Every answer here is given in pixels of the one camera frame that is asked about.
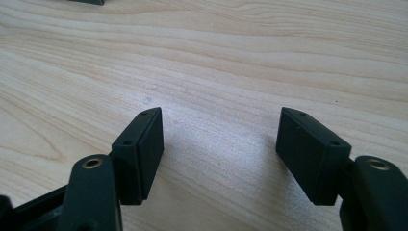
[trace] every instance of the light wood grain surface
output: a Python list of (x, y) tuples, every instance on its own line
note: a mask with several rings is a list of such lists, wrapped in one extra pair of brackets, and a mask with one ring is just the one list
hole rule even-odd
[(406, 0), (0, 0), (0, 67), (13, 206), (153, 107), (166, 150), (125, 230), (341, 230), (276, 155), (284, 106), (408, 175)]

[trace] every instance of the black plastic part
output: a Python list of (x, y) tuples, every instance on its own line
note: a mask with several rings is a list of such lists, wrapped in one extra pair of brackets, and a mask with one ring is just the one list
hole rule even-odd
[(315, 205), (334, 205), (351, 145), (311, 116), (282, 108), (276, 152)]
[(23, 204), (0, 221), (0, 230), (55, 230), (66, 186)]
[(99, 5), (99, 6), (103, 6), (105, 4), (105, 0), (69, 0), (69, 1), (82, 2), (82, 3), (93, 4), (93, 5)]
[(408, 181), (392, 163), (361, 156), (352, 170), (367, 230), (408, 230)]
[(92, 155), (74, 165), (57, 230), (122, 230), (111, 157)]
[(161, 108), (138, 114), (112, 144), (122, 205), (147, 199), (164, 149)]

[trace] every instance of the screw hole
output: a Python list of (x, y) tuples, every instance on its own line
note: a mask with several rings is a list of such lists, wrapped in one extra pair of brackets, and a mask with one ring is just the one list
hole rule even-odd
[(98, 167), (98, 166), (102, 165), (102, 162), (103, 162), (102, 159), (99, 159), (99, 158), (90, 159), (90, 160), (84, 162), (82, 164), (82, 167), (87, 168), (87, 169), (94, 168), (94, 167)]
[(367, 162), (369, 163), (371, 167), (378, 169), (378, 170), (389, 170), (390, 169), (390, 167), (386, 163), (381, 162), (381, 161), (370, 159), (370, 160), (367, 160)]
[(333, 146), (339, 146), (340, 143), (337, 141), (331, 141), (330, 144), (332, 144)]
[(123, 144), (130, 145), (130, 144), (132, 144), (132, 142), (131, 141), (125, 141)]

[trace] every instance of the black plastic bracket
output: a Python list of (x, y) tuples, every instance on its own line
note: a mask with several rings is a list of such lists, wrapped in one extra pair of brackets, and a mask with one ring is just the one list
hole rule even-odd
[(276, 152), (315, 205), (343, 199), (344, 230), (408, 230), (408, 180), (397, 166), (361, 156), (311, 116), (282, 108)]
[(103, 6), (105, 4), (105, 0), (69, 0), (71, 2), (82, 2), (82, 3), (88, 3), (92, 5), (99, 5)]
[(0, 230), (122, 230), (120, 205), (140, 205), (150, 192), (164, 151), (162, 109), (138, 114), (108, 155), (72, 168), (67, 186), (15, 209), (0, 196)]

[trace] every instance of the wooden table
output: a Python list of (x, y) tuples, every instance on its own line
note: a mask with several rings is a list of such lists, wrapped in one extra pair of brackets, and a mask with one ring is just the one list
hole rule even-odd
[(125, 230), (341, 230), (275, 152), (282, 107), (408, 175), (408, 2), (0, 1), (0, 193), (67, 183), (162, 107), (165, 153)]

